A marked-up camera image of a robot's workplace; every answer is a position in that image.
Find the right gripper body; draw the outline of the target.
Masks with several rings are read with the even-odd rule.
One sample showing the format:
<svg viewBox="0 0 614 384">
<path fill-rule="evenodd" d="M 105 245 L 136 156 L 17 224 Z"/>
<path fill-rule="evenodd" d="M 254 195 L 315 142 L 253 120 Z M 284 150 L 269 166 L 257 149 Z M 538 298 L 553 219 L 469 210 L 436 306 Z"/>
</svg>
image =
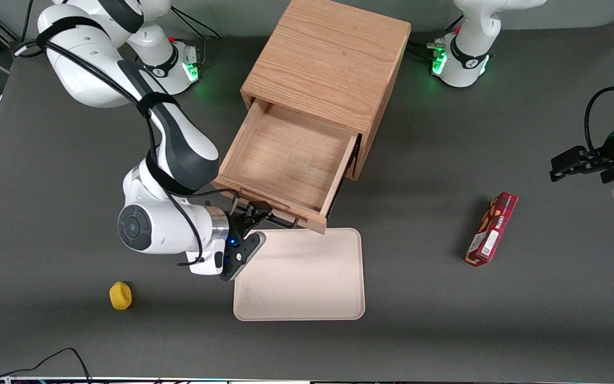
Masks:
<svg viewBox="0 0 614 384">
<path fill-rule="evenodd" d="M 244 241 L 246 239 L 246 236 L 248 236 L 250 229 L 231 229 L 231 215 L 232 213 L 227 214 L 229 231 L 228 231 L 228 236 L 226 240 L 226 249 L 236 250 L 240 246 L 244 245 Z"/>
</svg>

